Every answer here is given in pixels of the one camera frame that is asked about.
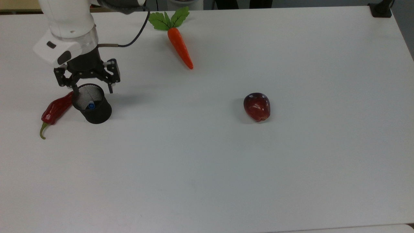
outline chili pepper stem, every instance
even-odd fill
[[[46,122],[43,122],[43,124],[42,124],[42,128],[40,128],[40,137],[44,140],[44,139],[46,139],[44,136],[43,136],[43,130],[48,126],[49,124],[48,123],[46,123]]]

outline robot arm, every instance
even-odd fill
[[[145,0],[39,0],[48,18],[49,30],[35,45],[34,52],[57,68],[98,45],[91,4],[129,14]]]
[[[141,9],[145,0],[39,0],[48,18],[49,29],[34,46],[34,52],[55,68],[60,86],[68,86],[77,92],[80,78],[98,78],[112,85],[119,82],[115,59],[104,63],[98,51],[98,35],[94,19],[89,11],[91,4],[130,14]],[[65,71],[71,72],[66,78]]]

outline black cable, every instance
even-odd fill
[[[144,21],[144,24],[142,25],[142,27],[141,27],[141,30],[138,32],[138,34],[137,34],[137,36],[130,42],[130,43],[128,43],[128,44],[120,44],[120,45],[118,45],[118,47],[123,47],[123,48],[125,48],[125,47],[128,47],[128,46],[130,46],[131,44],[133,44],[137,39],[138,39],[138,37],[141,35],[141,33],[142,33],[142,31],[144,30],[144,28],[145,28],[145,25],[147,24],[147,22],[148,22],[148,19],[149,19],[149,13],[150,13],[150,10],[149,10],[149,8],[147,8],[147,7],[144,7],[144,9],[145,10],[147,10],[148,11],[148,14],[147,14],[147,17],[145,18],[145,21]]]
[[[128,43],[128,44],[98,44],[98,47],[99,48],[101,48],[101,47],[121,47],[121,48],[125,48],[125,47],[128,47],[131,44],[133,44],[138,39],[138,37],[141,35],[141,33],[144,30],[145,25],[147,24],[148,19],[149,19],[149,14],[150,14],[149,8],[147,8],[147,7],[142,7],[142,8],[144,10],[147,10],[148,11],[147,17],[146,17],[146,19],[144,21],[144,24],[141,27],[141,30],[138,32],[137,36],[130,43]]]

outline black clamp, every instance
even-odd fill
[[[65,77],[66,70],[71,73],[70,77],[68,78]],[[63,65],[59,68],[55,68],[53,71],[59,86],[67,86],[72,88],[75,95],[79,94],[79,89],[76,83],[81,78],[97,78],[103,82],[106,82],[108,84],[109,93],[113,93],[112,87],[115,85],[115,83],[119,83],[121,81],[116,59],[110,59],[107,62],[101,61],[94,68],[84,71],[73,70],[68,65]]]

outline gray floor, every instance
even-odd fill
[[[150,10],[156,10],[155,0],[147,0]],[[168,0],[158,0],[159,10],[167,10]],[[211,10],[213,0],[204,0],[204,10]],[[240,9],[248,9],[250,0],[237,0]],[[380,0],[273,0],[273,8],[282,7],[333,7],[333,6],[366,6]],[[395,0],[392,7],[394,17],[414,58],[414,0]]]

